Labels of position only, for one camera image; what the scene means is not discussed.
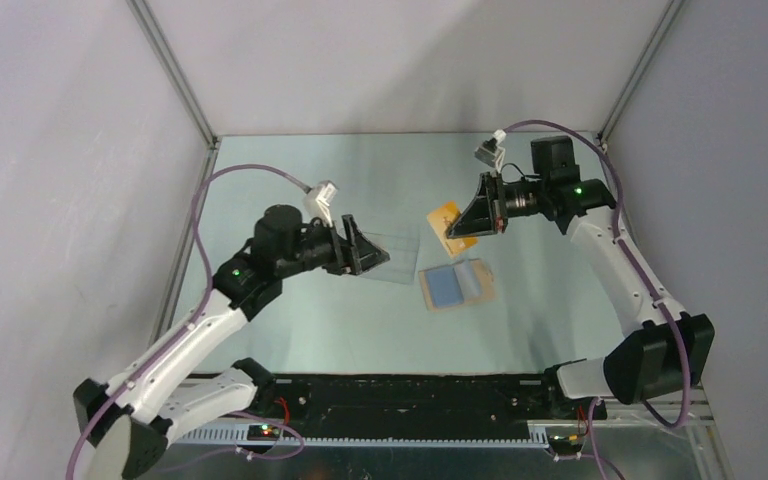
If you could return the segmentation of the orange credit card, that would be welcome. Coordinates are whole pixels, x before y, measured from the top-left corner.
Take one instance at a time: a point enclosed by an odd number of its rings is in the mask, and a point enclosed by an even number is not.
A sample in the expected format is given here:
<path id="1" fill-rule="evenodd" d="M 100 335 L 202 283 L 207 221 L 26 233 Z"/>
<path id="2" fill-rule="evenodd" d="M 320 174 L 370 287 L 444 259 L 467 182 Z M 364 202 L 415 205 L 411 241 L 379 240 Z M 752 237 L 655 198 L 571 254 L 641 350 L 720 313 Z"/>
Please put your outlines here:
<path id="1" fill-rule="evenodd" d="M 450 259 L 455 259 L 478 243 L 475 236 L 449 238 L 448 231 L 461 211 L 454 201 L 449 201 L 427 214 L 426 220 Z"/>

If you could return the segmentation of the beige leather card holder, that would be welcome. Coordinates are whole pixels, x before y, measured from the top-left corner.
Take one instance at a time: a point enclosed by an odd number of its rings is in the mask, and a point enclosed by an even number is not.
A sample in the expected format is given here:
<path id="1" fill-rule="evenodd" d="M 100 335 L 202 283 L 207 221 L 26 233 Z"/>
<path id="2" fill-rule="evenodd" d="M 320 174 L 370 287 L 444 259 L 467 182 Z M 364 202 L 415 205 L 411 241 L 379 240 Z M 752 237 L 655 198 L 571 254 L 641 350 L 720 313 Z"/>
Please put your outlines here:
<path id="1" fill-rule="evenodd" d="M 419 280 L 426 308 L 432 312 L 482 304 L 496 298 L 494 275 L 481 259 L 422 270 Z"/>

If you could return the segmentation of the blue credit card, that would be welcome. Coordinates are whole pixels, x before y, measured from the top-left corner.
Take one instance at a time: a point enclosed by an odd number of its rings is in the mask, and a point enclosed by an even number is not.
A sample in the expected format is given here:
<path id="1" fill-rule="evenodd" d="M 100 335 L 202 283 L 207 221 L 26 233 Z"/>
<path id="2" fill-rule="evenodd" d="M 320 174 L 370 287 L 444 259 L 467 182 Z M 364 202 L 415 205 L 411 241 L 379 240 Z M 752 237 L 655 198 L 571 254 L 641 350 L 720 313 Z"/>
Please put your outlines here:
<path id="1" fill-rule="evenodd" d="M 433 308 L 455 307 L 464 302 L 464 296 L 452 266 L 424 271 L 424 287 Z"/>

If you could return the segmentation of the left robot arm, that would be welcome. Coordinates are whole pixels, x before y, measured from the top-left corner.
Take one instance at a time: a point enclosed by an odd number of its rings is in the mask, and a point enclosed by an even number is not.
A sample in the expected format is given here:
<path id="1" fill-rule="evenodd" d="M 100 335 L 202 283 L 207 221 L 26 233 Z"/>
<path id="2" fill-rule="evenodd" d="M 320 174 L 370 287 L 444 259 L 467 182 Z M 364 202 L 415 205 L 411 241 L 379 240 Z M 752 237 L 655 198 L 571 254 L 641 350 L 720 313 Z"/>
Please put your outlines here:
<path id="1" fill-rule="evenodd" d="M 84 380 L 73 400 L 77 445 L 94 448 L 85 478 L 136 479 L 193 430 L 245 410 L 257 417 L 271 412 L 275 377 L 252 358 L 235 361 L 211 381 L 182 383 L 281 295 L 284 280 L 317 269 L 360 276 L 389 261 L 352 216 L 342 222 L 337 229 L 319 217 L 304 221 L 293 206 L 269 207 L 243 248 L 209 272 L 205 295 L 188 318 L 122 373 L 104 383 Z"/>

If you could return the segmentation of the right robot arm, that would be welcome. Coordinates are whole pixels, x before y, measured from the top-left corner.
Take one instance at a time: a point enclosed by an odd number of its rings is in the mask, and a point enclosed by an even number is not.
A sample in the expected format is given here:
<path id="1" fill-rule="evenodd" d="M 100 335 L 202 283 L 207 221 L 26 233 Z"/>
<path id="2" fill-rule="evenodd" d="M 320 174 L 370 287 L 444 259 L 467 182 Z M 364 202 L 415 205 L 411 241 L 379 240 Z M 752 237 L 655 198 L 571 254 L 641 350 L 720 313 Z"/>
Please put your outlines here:
<path id="1" fill-rule="evenodd" d="M 566 418 L 582 398 L 630 405 L 697 386 L 715 329 L 690 314 L 658 280 L 621 220 L 618 199 L 599 179 L 585 180 L 568 136 L 531 143 L 532 168 L 515 182 L 483 173 L 470 204 L 449 222 L 449 239 L 506 231 L 510 220 L 541 215 L 585 255 L 618 317 L 622 342 L 601 359 L 559 366 L 541 392 L 545 411 Z"/>

